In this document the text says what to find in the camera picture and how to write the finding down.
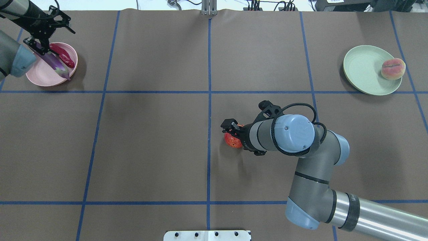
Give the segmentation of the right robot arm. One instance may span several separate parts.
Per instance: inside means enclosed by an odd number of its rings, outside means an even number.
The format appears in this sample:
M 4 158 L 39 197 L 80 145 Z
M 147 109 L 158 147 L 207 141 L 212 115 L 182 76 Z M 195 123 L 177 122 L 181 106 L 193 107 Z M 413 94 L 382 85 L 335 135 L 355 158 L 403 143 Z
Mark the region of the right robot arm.
M 330 130 L 319 130 L 305 116 L 288 114 L 239 126 L 225 119 L 221 128 L 240 139 L 255 155 L 281 151 L 298 157 L 286 206 L 287 219 L 305 229 L 329 223 L 385 241 L 426 241 L 427 219 L 343 193 L 330 187 L 334 166 L 349 156 L 347 140 Z

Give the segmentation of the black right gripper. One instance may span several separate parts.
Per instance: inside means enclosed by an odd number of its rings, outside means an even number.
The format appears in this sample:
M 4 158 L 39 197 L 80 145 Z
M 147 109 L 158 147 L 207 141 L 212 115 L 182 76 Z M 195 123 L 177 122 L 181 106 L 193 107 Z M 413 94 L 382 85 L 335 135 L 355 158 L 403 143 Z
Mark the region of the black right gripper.
M 250 130 L 254 124 L 241 125 L 235 119 L 225 119 L 220 127 L 222 133 L 229 133 L 231 136 L 238 138 L 243 145 L 244 150 L 252 152 L 256 156 L 263 156 L 266 151 L 257 149 L 250 140 Z

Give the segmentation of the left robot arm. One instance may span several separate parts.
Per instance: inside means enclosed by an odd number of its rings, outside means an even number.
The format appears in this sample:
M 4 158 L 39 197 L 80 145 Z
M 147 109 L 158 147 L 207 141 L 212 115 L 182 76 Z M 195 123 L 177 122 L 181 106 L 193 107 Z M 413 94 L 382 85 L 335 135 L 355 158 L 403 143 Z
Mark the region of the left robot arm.
M 29 34 L 22 42 L 1 30 L 1 80 L 28 73 L 37 58 L 41 58 L 63 78 L 69 70 L 58 52 L 50 48 L 50 39 L 58 28 L 68 27 L 70 18 L 60 9 L 58 0 L 42 10 L 31 0 L 2 0 L 1 19 L 9 20 Z

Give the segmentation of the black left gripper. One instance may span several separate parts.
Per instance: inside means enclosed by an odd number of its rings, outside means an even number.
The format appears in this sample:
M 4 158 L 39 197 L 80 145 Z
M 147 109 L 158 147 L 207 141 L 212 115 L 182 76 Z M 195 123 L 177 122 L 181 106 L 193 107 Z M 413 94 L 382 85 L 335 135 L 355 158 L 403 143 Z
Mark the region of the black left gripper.
M 47 53 L 56 53 L 49 47 L 49 38 L 55 31 L 48 29 L 47 21 L 48 19 L 26 19 L 23 21 L 23 29 L 34 37 L 32 40 L 32 50 L 41 56 Z

